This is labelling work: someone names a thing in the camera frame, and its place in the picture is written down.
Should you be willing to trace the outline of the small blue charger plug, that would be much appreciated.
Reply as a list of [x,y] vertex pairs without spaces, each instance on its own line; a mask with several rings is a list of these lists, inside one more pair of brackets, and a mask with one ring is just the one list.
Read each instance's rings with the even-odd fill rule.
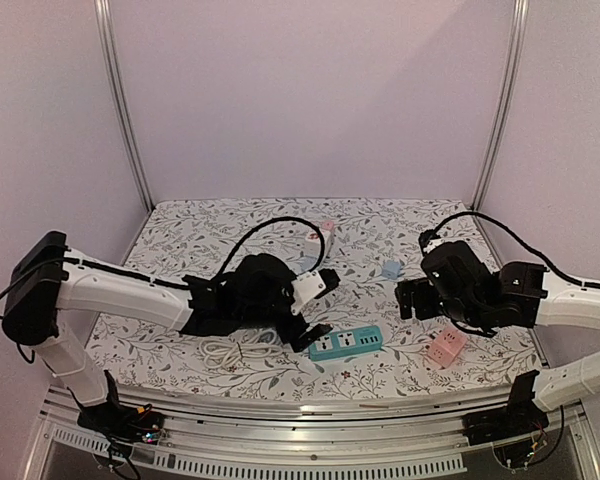
[[390,280],[397,280],[401,274],[401,263],[394,260],[387,260],[383,263],[381,275]]

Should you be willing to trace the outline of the teal power strip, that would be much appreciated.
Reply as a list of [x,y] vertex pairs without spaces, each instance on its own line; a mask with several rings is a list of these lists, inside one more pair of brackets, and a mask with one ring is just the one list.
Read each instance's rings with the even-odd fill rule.
[[377,326],[333,331],[309,346],[309,358],[314,362],[349,358],[376,352],[382,346],[383,336]]

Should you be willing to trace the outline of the pink cube socket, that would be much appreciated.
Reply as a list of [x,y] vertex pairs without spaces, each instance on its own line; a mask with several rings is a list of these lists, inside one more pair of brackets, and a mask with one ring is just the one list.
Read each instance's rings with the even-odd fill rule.
[[432,341],[427,357],[442,368],[453,364],[467,344],[468,336],[453,326],[444,328]]

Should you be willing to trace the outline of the white cube socket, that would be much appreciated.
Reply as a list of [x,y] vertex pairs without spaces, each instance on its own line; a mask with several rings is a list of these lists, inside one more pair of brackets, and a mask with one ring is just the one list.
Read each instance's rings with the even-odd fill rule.
[[317,259],[320,255],[326,257],[333,244],[334,234],[331,230],[321,231],[324,242],[321,242],[319,235],[310,231],[304,238],[303,253],[307,257]]

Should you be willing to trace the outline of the light blue power strip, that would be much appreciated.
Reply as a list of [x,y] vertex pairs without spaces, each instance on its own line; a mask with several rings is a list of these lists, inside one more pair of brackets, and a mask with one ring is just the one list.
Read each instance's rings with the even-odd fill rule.
[[316,270],[325,259],[325,255],[303,255],[299,260],[300,271],[302,273],[310,272]]

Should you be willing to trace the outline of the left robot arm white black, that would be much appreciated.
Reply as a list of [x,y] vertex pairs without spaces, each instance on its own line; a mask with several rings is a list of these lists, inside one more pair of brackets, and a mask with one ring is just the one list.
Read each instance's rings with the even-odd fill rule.
[[310,326],[302,312],[338,287],[338,274],[315,266],[297,275],[270,254],[248,255],[235,270],[211,279],[186,276],[179,283],[101,263],[71,249],[51,231],[14,267],[0,294],[5,335],[30,348],[50,368],[91,419],[108,434],[128,426],[126,408],[115,401],[115,384],[58,318],[78,310],[133,318],[194,337],[228,336],[238,330],[272,328],[293,351],[329,332]]

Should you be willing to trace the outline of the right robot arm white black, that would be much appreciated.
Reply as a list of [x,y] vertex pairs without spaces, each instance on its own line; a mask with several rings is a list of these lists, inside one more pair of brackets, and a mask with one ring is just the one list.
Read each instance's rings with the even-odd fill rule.
[[[490,271],[464,241],[435,241],[423,277],[403,280],[395,297],[403,319],[445,317],[465,334],[492,338],[506,327],[576,326],[600,330],[600,281],[578,280],[547,261],[509,262]],[[470,444],[530,433],[548,413],[600,393],[600,351],[553,369],[518,375],[503,407],[463,417]]]

